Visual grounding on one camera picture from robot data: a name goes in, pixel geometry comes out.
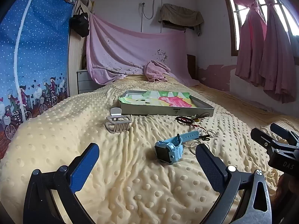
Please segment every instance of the tray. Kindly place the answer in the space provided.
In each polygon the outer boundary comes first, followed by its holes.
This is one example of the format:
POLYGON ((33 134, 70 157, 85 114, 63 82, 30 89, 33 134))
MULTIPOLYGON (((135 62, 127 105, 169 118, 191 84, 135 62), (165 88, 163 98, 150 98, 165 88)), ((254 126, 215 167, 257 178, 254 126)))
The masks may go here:
MULTIPOLYGON (((147 91, 135 91, 128 90, 121 97, 130 95, 140 95, 147 91)), ((212 117, 214 114, 214 108, 205 103, 204 101, 190 96, 192 103, 196 108, 185 108, 185 107, 171 107, 171 106, 152 106, 152 105, 133 105, 126 104, 120 101, 122 114, 123 115, 170 115, 170 116, 194 116, 196 114, 201 115, 203 113, 209 113, 212 117)))

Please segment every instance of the blue wardrobe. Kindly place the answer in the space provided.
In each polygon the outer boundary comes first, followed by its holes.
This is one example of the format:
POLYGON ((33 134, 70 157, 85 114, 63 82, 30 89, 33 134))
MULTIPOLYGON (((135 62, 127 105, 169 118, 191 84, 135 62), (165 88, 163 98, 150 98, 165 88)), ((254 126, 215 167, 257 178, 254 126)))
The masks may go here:
POLYGON ((17 0, 0 24, 0 158, 18 126, 68 97, 64 0, 17 0))

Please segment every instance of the pink curtain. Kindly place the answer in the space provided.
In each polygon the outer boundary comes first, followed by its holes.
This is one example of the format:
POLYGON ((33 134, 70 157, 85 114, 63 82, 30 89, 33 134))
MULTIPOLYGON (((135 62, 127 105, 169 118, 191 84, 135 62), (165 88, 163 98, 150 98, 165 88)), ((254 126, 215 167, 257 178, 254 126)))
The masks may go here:
POLYGON ((257 0, 234 0, 238 5, 249 9, 245 23, 241 27, 240 48, 235 75, 255 86, 263 84, 259 75, 263 56, 267 25, 259 14, 257 0))
POLYGON ((267 34, 259 74, 264 78, 264 91, 282 103, 296 100, 296 68, 287 32, 274 8, 268 6, 267 34))

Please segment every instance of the polka dot fabric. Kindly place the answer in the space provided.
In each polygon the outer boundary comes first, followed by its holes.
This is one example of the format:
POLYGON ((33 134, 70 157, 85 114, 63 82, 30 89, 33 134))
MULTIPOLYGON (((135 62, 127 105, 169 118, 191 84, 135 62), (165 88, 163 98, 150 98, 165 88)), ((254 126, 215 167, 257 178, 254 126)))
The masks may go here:
MULTIPOLYGON (((207 214, 219 194, 195 156, 185 148, 181 160, 168 165, 160 163, 154 151, 156 141, 193 128, 174 116, 132 116, 127 132, 111 134, 105 129, 109 109, 118 106, 118 97, 126 90, 189 92, 214 106, 214 116, 200 121, 202 127, 218 133, 208 142, 213 154, 240 171, 262 169, 273 194, 278 172, 267 165, 266 151, 251 140, 251 129, 241 120, 180 83, 118 80, 68 98, 19 127, 0 162, 1 202, 16 223, 22 223, 32 171, 50 172, 69 165, 90 142, 99 145, 100 157, 76 195, 95 223, 198 224, 207 214)), ((54 196, 64 221, 71 223, 56 192, 54 196)), ((237 194, 227 223, 239 201, 237 194)))

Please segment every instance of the watch face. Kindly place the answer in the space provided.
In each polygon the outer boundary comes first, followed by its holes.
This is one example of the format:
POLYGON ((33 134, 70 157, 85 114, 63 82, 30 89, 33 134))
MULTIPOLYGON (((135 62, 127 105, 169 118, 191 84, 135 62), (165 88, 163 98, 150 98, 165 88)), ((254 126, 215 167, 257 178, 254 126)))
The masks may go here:
POLYGON ((168 163, 171 163, 168 148, 162 148, 162 147, 155 146, 155 149, 156 149, 158 159, 168 162, 168 163))

